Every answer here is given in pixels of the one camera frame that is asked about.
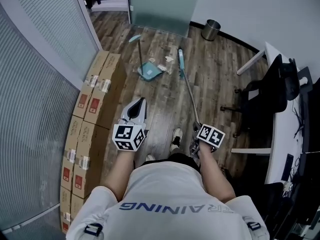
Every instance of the white desk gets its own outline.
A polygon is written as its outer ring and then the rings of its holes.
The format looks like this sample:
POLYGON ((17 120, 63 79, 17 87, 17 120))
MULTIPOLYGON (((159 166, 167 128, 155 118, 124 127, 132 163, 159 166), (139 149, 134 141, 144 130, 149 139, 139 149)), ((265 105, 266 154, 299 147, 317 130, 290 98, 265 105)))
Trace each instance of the white desk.
MULTIPOLYGON (((241 67, 237 74, 241 75, 244 71, 249 69, 254 63, 256 63, 263 55, 266 55, 269 67, 275 60, 278 54, 282 55, 282 61, 289 63, 287 57, 281 52, 275 49, 269 43, 265 43, 265 50, 258 52, 251 60, 249 60, 243 67, 241 67)), ((299 128, 299 121, 293 111, 299 110, 299 98, 300 95, 292 100, 288 101, 285 111, 275 113, 273 116, 273 133, 271 148, 232 148, 232 153, 244 153, 244 154, 265 154, 270 155, 269 166, 266 173, 265 184, 271 184, 280 182, 282 174, 285 168, 287 154, 293 155, 292 167, 297 170, 295 166, 296 159, 300 157, 302 152, 303 137, 300 131, 296 137, 295 133, 299 128)))

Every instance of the shoe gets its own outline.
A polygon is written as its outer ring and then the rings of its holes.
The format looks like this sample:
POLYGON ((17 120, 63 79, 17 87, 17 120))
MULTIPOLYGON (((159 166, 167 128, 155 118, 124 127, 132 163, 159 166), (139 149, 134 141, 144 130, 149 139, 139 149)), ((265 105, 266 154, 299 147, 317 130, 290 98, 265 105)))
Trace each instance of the shoe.
POLYGON ((170 152, 172 152, 174 149, 180 148, 181 140, 182 140, 182 130, 181 128, 176 128, 172 134, 172 143, 170 146, 170 152))
POLYGON ((148 161, 155 161, 155 157, 152 155, 152 154, 148 154, 145 158, 145 161, 148 162, 148 161))

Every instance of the blue dustpan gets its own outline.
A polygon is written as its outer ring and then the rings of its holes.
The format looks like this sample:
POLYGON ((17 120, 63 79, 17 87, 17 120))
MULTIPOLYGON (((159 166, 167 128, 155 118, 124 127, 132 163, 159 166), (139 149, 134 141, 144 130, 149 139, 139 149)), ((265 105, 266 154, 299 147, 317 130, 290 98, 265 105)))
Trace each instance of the blue dustpan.
POLYGON ((138 48, 139 48, 139 58, 140 58, 140 67, 137 69, 139 75, 147 82, 152 81, 156 76, 160 75, 162 71, 153 65, 150 61, 142 63, 142 53, 141 53, 141 45, 140 45, 140 37, 141 35, 135 35, 130 40, 131 43, 134 40, 138 40, 138 48))

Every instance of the hand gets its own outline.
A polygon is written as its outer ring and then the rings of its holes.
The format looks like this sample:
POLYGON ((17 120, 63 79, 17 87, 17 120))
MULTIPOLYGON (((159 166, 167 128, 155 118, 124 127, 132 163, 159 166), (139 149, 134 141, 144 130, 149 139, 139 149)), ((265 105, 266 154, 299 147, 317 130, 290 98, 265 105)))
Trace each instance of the hand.
POLYGON ((208 143, 199 139, 199 149, 202 154, 206 154, 206 153, 211 154, 212 147, 208 143))

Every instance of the stacked cardboard boxes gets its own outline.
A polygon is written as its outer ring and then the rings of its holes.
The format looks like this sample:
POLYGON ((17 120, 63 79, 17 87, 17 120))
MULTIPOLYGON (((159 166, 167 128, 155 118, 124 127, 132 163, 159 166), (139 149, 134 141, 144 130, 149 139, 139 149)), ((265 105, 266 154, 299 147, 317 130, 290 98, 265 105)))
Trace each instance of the stacked cardboard boxes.
POLYGON ((100 51, 76 101, 65 143, 60 214, 64 233, 99 185, 109 131, 127 74, 120 54, 100 51))

